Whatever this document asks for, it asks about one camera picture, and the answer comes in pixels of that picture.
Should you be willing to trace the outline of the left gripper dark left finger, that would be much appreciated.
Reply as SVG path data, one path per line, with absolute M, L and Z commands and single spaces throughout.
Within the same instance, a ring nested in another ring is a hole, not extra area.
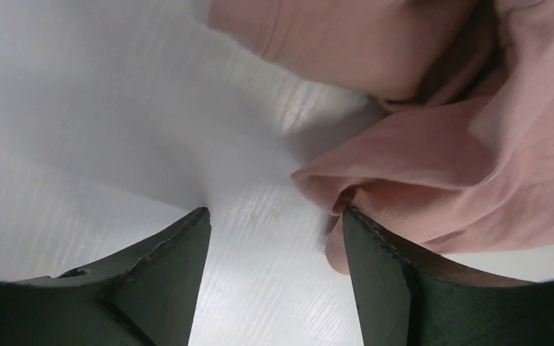
M 211 236 L 197 208 L 58 277 L 0 281 L 0 345 L 186 345 Z

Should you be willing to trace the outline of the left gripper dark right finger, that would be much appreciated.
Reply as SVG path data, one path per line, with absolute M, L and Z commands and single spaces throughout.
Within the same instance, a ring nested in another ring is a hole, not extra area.
M 554 345 L 554 280 L 461 265 L 355 208 L 342 221 L 365 345 Z

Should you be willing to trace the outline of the beige pink printed t-shirt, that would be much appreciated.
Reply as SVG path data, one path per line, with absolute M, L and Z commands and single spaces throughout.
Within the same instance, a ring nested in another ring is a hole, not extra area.
M 554 244 L 554 1 L 207 1 L 266 61 L 387 117 L 293 174 L 439 254 Z

